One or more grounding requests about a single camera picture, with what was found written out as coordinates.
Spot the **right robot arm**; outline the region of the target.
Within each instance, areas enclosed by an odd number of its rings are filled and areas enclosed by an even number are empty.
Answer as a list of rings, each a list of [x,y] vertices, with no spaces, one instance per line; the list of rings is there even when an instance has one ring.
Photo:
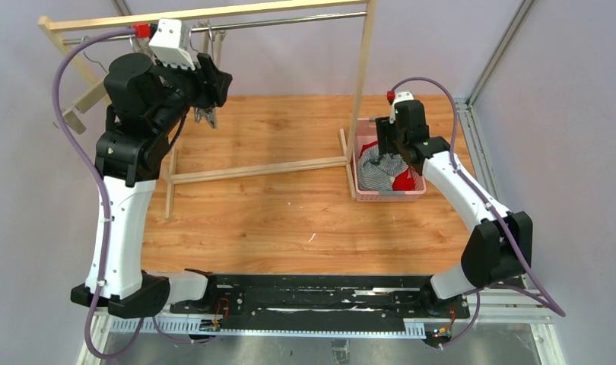
[[[380,153],[399,154],[433,183],[471,233],[460,263],[430,278],[432,296],[447,300],[525,273],[531,266],[532,219],[489,195],[449,143],[430,136],[421,101],[406,92],[391,97],[389,116],[375,120]]]

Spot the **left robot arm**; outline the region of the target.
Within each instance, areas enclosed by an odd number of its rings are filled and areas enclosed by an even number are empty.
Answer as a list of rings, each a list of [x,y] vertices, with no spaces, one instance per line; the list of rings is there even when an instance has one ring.
[[[231,81],[206,53],[196,56],[191,69],[141,53],[111,63],[103,81],[111,103],[93,162],[106,191],[100,196],[94,260],[85,282],[72,288],[71,302],[105,307],[123,319],[156,316],[178,303],[203,313],[216,308],[217,278],[212,273],[145,271],[141,249],[162,161],[188,112],[223,106]]]

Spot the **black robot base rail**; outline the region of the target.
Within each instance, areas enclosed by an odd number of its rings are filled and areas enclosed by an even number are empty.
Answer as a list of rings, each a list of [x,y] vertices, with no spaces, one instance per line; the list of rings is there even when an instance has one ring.
[[[213,306],[181,302],[154,318],[109,317],[109,330],[193,341],[215,336],[448,341],[468,324],[551,322],[540,293],[522,294],[519,279],[442,303],[423,298],[423,283],[422,276],[222,275]]]

